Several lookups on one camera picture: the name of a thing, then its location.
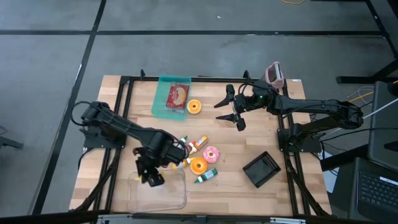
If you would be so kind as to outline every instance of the gray floor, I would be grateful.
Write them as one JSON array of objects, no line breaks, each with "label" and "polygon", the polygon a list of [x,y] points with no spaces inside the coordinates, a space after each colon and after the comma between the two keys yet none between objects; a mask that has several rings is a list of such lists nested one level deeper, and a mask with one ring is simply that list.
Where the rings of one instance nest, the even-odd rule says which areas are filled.
[{"label": "gray floor", "polygon": [[[386,1],[373,4],[398,46],[396,17]],[[0,29],[91,30],[99,5],[99,0],[3,0]],[[377,26],[366,5],[357,2],[108,0],[99,29],[376,30]],[[20,151],[0,151],[2,217],[28,211],[87,40],[85,35],[0,35],[0,125],[9,130],[4,136],[25,143]],[[103,75],[137,75],[143,68],[148,75],[241,77],[247,69],[259,77],[274,61],[282,64],[287,78],[302,79],[307,98],[345,100],[360,85],[338,85],[336,76],[371,75],[392,59],[386,42],[373,37],[97,36],[78,100],[95,100]],[[367,134],[361,133],[333,144],[350,149],[366,140]],[[70,125],[44,213],[68,209],[82,144],[78,128]]]}]

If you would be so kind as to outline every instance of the yellow cable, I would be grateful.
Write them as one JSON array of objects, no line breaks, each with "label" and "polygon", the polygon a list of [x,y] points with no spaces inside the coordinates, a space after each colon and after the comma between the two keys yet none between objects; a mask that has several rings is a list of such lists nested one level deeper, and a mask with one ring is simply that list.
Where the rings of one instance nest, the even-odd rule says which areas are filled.
[{"label": "yellow cable", "polygon": [[373,94],[373,92],[370,92],[370,93],[367,93],[367,94],[363,94],[363,95],[361,95],[361,96],[359,96],[359,97],[357,97],[357,98],[354,98],[354,99],[350,100],[349,102],[352,103],[352,102],[354,102],[354,101],[356,101],[356,100],[359,100],[359,99],[361,99],[361,98],[364,98],[365,96],[369,96],[370,94]]},{"label": "yellow cable", "polygon": [[301,3],[305,2],[305,0],[302,0],[300,2],[288,2],[288,1],[285,1],[285,0],[280,0],[280,1],[284,2],[284,3],[287,3],[287,4],[301,4]]}]

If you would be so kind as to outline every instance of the transparent plastic box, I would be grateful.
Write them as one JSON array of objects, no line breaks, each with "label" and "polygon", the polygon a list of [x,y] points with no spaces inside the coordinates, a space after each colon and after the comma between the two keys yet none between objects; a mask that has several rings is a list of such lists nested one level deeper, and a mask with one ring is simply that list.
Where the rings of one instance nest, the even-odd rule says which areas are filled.
[{"label": "transparent plastic box", "polygon": [[133,172],[127,180],[127,209],[130,213],[154,212],[181,209],[187,204],[185,173],[182,169],[160,170],[164,184],[151,187],[142,184],[138,173]]},{"label": "transparent plastic box", "polygon": [[[169,97],[170,88],[172,83],[179,83],[183,85],[188,85],[187,100],[185,102],[184,110],[171,110],[166,107],[167,98]],[[157,84],[155,100],[152,104],[152,114],[156,118],[166,118],[175,119],[183,121],[187,115],[187,103],[189,92],[191,88],[191,78],[190,77],[180,77],[175,75],[161,75],[159,77],[159,82]]]}]

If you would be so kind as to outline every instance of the keyboard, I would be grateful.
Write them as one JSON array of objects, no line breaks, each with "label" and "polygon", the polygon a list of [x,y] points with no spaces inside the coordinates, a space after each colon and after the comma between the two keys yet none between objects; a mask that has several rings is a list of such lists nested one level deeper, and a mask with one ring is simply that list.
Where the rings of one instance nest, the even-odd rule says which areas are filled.
[{"label": "keyboard", "polygon": [[398,182],[378,175],[359,172],[358,200],[398,212]]}]

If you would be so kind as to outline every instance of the wooden table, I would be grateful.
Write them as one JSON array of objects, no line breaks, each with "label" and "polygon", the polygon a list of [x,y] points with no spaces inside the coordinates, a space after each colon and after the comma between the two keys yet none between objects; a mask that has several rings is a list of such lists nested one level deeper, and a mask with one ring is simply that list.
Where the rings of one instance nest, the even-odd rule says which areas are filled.
[{"label": "wooden table", "polygon": [[[115,104],[120,76],[104,76],[99,90],[98,100]],[[193,82],[190,87],[190,98],[201,101],[203,108],[197,115],[188,114],[185,121],[157,119],[151,113],[157,82],[135,81],[128,119],[143,126],[164,129],[181,138],[188,135],[188,140],[199,139],[202,135],[209,138],[207,146],[215,146],[220,151],[220,160],[210,164],[217,168],[218,175],[208,182],[194,184],[196,179],[189,167],[185,168],[187,185],[187,205],[183,209],[167,210],[160,213],[207,214],[207,215],[279,215],[291,216],[287,174],[284,158],[279,151],[276,129],[277,117],[265,110],[254,110],[243,113],[246,129],[238,132],[235,125],[215,117],[232,113],[230,106],[214,109],[213,106],[225,97],[227,83]],[[305,98],[300,80],[287,80],[291,98]],[[120,111],[123,111],[124,90]],[[245,94],[251,94],[248,86]],[[294,121],[307,123],[308,114],[294,113]],[[135,156],[132,149],[140,146],[139,141],[127,138],[126,147],[122,150],[117,174],[111,211],[128,212],[127,178],[136,171]],[[260,153],[268,151],[282,168],[277,175],[259,189],[250,182],[242,168]],[[87,154],[80,166],[70,208],[79,206],[97,184],[103,161],[104,149],[94,149]],[[307,188],[325,211],[331,213],[328,196],[323,181],[323,174],[317,158],[309,153],[301,153],[302,167]],[[104,207],[108,187],[104,188],[100,208]],[[301,194],[296,186],[298,209],[303,213]]]}]

